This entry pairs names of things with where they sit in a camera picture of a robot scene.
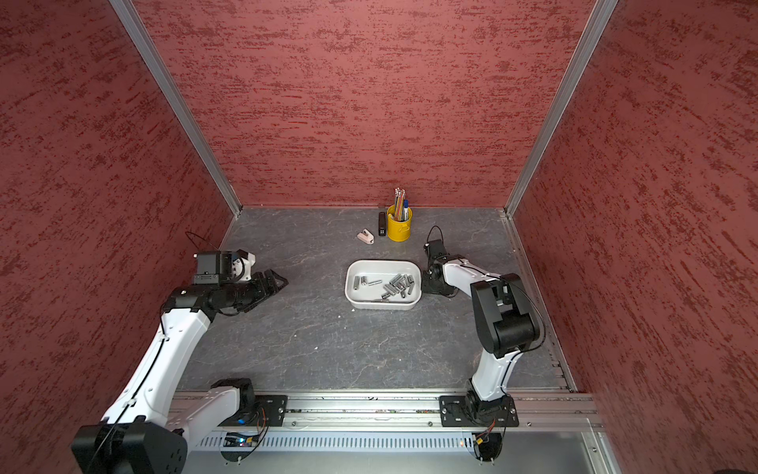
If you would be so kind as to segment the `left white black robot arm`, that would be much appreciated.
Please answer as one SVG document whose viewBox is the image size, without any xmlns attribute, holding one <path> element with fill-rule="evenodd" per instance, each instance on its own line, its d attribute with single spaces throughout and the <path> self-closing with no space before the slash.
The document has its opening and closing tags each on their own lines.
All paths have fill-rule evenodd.
<svg viewBox="0 0 758 474">
<path fill-rule="evenodd" d="M 272 270 L 244 280 L 202 278 L 177 288 L 138 368 L 96 425 L 79 429 L 72 453 L 84 473 L 180 473 L 190 451 L 223 422 L 251 424 L 264 435 L 272 417 L 248 378 L 218 381 L 181 415 L 170 408 L 193 351 L 217 315 L 254 309 L 288 284 Z"/>
</svg>

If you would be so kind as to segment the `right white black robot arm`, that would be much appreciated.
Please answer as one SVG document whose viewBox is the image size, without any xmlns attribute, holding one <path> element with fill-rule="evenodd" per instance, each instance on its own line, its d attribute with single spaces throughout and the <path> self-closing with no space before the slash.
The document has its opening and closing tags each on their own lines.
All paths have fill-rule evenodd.
<svg viewBox="0 0 758 474">
<path fill-rule="evenodd" d="M 463 423 L 516 427 L 515 402 L 507 385 L 518 361 L 543 341 L 543 323 L 516 274 L 495 274 L 465 258 L 437 257 L 422 273 L 422 291 L 471 299 L 482 346 L 478 366 L 460 402 Z"/>
</svg>

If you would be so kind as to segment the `white plastic storage box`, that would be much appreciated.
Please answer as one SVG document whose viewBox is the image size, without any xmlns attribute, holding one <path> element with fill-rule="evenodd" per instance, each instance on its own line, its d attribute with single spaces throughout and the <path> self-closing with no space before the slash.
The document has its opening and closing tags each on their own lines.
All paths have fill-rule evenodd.
<svg viewBox="0 0 758 474">
<path fill-rule="evenodd" d="M 390 286 L 389 282 L 397 274 L 410 276 L 414 281 L 413 292 L 407 298 L 402 298 L 400 288 Z M 357 291 L 353 290 L 353 279 L 361 277 L 361 285 Z M 378 286 L 365 286 L 363 282 L 371 280 L 383 280 Z M 381 295 L 390 290 L 396 292 L 387 300 Z M 422 299 L 422 274 L 420 268 L 410 261 L 393 260 L 359 260 L 353 262 L 347 269 L 345 278 L 345 297 L 355 309 L 366 310 L 400 310 L 414 309 Z"/>
</svg>

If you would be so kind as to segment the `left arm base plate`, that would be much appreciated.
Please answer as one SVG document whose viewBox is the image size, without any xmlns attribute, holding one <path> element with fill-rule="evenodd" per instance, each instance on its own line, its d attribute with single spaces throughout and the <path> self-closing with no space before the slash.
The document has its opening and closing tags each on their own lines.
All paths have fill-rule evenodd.
<svg viewBox="0 0 758 474">
<path fill-rule="evenodd" d="M 220 424 L 224 428 L 262 429 L 279 428 L 283 425 L 288 397 L 286 395 L 257 395 L 250 407 L 241 408 L 237 413 Z"/>
</svg>

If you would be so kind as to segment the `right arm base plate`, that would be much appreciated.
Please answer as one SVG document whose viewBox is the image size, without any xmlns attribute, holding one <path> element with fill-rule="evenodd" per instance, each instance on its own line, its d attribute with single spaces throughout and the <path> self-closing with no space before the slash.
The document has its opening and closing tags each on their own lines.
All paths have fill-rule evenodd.
<svg viewBox="0 0 758 474">
<path fill-rule="evenodd" d="M 519 426 L 515 403 L 510 395 L 493 401 L 482 401 L 471 391 L 466 395 L 440 396 L 438 402 L 441 424 L 445 428 Z"/>
</svg>

